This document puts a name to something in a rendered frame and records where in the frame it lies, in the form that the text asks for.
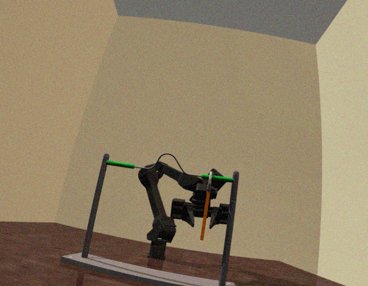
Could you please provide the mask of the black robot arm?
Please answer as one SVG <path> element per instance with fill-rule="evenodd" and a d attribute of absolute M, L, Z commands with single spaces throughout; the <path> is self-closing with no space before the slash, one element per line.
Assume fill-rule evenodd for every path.
<path fill-rule="evenodd" d="M 146 188 L 154 216 L 153 228 L 146 234 L 147 239 L 151 241 L 151 248 L 147 257 L 161 260 L 165 260 L 166 258 L 164 256 L 166 243 L 172 242 L 176 232 L 174 219 L 167 216 L 157 187 L 158 180 L 162 178 L 163 174 L 177 181 L 183 189 L 193 191 L 193 196 L 189 199 L 192 204 L 195 200 L 205 201 L 209 182 L 209 180 L 206 179 L 186 175 L 161 161 L 152 169 L 141 169 L 139 171 L 138 178 L 141 184 Z M 211 180 L 209 201 L 216 199 L 218 190 L 225 183 L 226 182 L 223 181 Z"/>

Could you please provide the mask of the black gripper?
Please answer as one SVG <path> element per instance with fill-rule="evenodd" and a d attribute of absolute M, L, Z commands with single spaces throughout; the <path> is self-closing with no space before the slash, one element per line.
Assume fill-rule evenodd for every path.
<path fill-rule="evenodd" d="M 193 204 L 186 203 L 183 199 L 174 198 L 171 202 L 170 217 L 172 219 L 182 219 L 190 224 L 192 227 L 195 225 L 194 217 L 203 217 L 204 215 L 205 201 L 195 200 Z M 211 217 L 210 229 L 214 225 L 224 224 L 227 225 L 229 212 L 229 204 L 221 204 L 220 207 L 208 206 L 207 218 Z"/>

